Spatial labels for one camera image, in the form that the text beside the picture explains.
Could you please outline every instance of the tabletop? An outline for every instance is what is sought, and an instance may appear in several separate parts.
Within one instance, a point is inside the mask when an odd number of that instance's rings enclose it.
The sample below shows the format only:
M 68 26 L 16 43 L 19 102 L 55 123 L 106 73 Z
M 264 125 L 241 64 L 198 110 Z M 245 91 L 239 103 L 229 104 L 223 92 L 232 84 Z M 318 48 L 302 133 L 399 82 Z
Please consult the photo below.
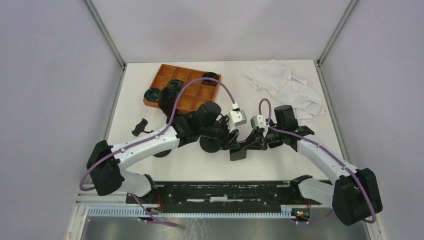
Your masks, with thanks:
M 258 114 L 261 99 L 268 98 L 272 109 L 282 105 L 272 99 L 266 90 L 254 90 L 240 75 L 242 71 L 262 62 L 264 61 L 195 61 L 164 62 L 164 64 L 221 74 L 222 82 L 229 88 L 240 109 L 246 114 L 247 124 L 237 127 L 240 130 L 238 139 L 243 140 L 252 130 L 249 120 Z M 291 66 L 294 76 L 309 80 L 309 86 L 321 95 L 324 108 L 327 110 L 314 62 L 312 60 L 282 62 Z M 147 107 L 143 103 L 144 92 L 150 87 L 161 64 L 149 62 L 127 65 L 107 137 L 110 145 L 134 139 L 131 131 L 142 119 L 148 121 L 146 131 L 157 130 L 165 125 L 166 116 L 162 111 Z M 223 88 L 218 90 L 215 102 L 220 105 L 224 115 L 231 109 L 231 100 Z M 266 110 L 267 108 L 263 107 L 264 115 L 267 114 Z M 342 155 L 328 111 L 323 116 L 313 118 L 311 122 L 299 121 L 299 125 L 310 127 L 323 143 L 339 156 Z M 129 167 L 128 170 L 138 174 L 149 174 L 155 181 L 276 181 L 291 180 L 305 174 L 319 180 L 328 179 L 306 157 L 287 145 L 266 151 L 251 150 L 247 152 L 246 159 L 230 161 L 229 151 L 207 153 L 201 149 L 198 142 L 194 142 L 173 149 L 163 158 L 148 157 Z

